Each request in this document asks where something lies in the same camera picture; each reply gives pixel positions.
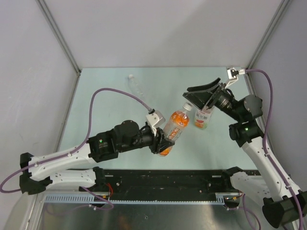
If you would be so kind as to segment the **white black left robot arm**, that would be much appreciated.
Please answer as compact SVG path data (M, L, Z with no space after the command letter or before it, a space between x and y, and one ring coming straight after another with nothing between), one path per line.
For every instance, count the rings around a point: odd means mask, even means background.
M80 146L35 157L26 152L20 155L19 177L22 193L39 194L56 185L76 185L79 190L102 191L106 186L104 172L99 167L77 171L75 166L95 164L116 159L120 153L148 147L153 154L160 154L174 145L161 128L149 124L139 127L126 120L113 129L86 139Z

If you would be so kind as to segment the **orange label tea bottle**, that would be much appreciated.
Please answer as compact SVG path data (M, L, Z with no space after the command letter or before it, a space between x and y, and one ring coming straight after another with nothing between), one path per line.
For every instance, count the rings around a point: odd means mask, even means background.
M180 137L183 130L188 126L190 118L189 112L183 107L181 110L175 111L169 118L169 121L165 125L163 131L165 136L173 141Z

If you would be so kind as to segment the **white orange-bottle cap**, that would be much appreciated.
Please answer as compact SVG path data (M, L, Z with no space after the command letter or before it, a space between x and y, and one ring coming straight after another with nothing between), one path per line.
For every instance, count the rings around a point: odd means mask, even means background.
M184 105L183 105L183 108L187 111L191 111L192 108L193 108L193 105L188 103L188 102L185 102Z

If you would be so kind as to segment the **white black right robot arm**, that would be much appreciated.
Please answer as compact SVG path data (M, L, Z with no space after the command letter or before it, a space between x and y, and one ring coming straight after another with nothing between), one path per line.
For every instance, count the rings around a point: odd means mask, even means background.
M229 136L250 157L264 183L251 179L242 169L233 167L221 180L226 192L242 191L255 203L274 228L298 221L297 229L304 228L307 214L307 193L291 179L277 161L256 119L262 116L262 99L254 94L241 100L221 83L220 78L201 86L189 87L183 97L198 109L215 107L236 123L229 126Z

